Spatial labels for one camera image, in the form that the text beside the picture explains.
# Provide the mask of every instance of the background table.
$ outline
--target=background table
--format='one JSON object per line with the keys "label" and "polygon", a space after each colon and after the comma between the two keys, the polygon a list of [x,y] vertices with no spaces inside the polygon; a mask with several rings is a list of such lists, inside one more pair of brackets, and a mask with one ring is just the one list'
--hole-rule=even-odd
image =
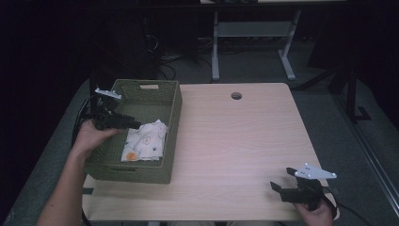
{"label": "background table", "polygon": [[[170,185],[96,181],[90,220],[294,220],[273,181],[286,167],[320,166],[284,84],[181,85],[183,106]],[[241,100],[231,94],[240,92]]]}

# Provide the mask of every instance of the gray floor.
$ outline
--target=gray floor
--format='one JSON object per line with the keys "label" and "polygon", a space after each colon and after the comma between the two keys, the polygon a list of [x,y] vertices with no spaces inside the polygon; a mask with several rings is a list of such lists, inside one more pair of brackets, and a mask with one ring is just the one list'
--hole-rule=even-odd
{"label": "gray floor", "polygon": [[[218,83],[260,83],[281,82],[295,87],[322,72],[306,67],[313,43],[296,41],[289,54],[297,76],[288,81],[279,61],[277,50],[283,40],[265,40],[248,44],[245,52],[234,55],[220,55],[220,80]],[[211,81],[211,55],[201,55],[201,60],[177,60],[168,63],[176,71],[176,80],[182,84],[209,83]],[[171,77],[173,71],[162,67]],[[376,179],[366,158],[362,145],[355,136],[353,126],[342,112],[342,95],[333,96],[327,92],[329,79],[326,79],[306,91],[293,91],[296,105],[308,130],[314,150],[324,169],[334,171],[338,179],[330,180],[330,187],[338,202],[356,210],[373,225],[399,225],[396,216],[383,189]],[[70,147],[72,123],[80,104],[88,97],[88,83],[76,93],[59,123],[54,135],[20,197],[15,202],[6,225],[33,225],[38,214],[50,195],[56,179],[63,167]],[[390,175],[392,183],[399,186],[399,133],[375,102],[367,87],[358,83],[358,105],[366,108],[371,121],[360,121],[358,128],[369,142],[370,147]],[[302,222],[284,222],[286,225],[303,225]],[[94,222],[93,225],[121,225],[121,222]],[[123,225],[137,225],[124,222]],[[335,225],[365,225],[354,214],[341,208],[341,217]]]}

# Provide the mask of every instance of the hand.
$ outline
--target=hand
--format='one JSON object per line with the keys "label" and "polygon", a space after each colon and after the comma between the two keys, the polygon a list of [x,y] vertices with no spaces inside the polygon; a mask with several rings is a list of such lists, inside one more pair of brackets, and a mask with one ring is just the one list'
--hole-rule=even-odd
{"label": "hand", "polygon": [[91,155],[91,151],[96,149],[107,138],[114,136],[120,130],[118,129],[105,129],[98,130],[94,127],[93,121],[88,120],[82,123],[79,133],[77,134],[76,141],[73,144],[71,153],[83,156],[87,159]]}
{"label": "hand", "polygon": [[308,226],[332,226],[331,207],[323,199],[314,211],[309,211],[303,203],[293,203],[294,207]]}

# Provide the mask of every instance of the folded fabric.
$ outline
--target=folded fabric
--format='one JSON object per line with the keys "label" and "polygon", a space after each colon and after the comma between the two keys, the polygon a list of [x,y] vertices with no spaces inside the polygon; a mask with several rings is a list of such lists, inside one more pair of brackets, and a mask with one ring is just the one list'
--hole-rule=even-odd
{"label": "folded fabric", "polygon": [[121,161],[159,160],[163,156],[166,133],[167,127],[159,120],[143,124],[138,130],[129,129]]}

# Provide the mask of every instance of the green basket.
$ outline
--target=green basket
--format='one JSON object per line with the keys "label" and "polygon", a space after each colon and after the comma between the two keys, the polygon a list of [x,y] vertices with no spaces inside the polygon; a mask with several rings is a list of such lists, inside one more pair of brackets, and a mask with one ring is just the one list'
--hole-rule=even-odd
{"label": "green basket", "polygon": [[177,81],[117,80],[121,95],[116,111],[142,124],[161,120],[167,127],[164,156],[157,161],[121,162],[127,131],[106,140],[86,161],[85,171],[96,180],[169,184],[173,168],[182,94]]}

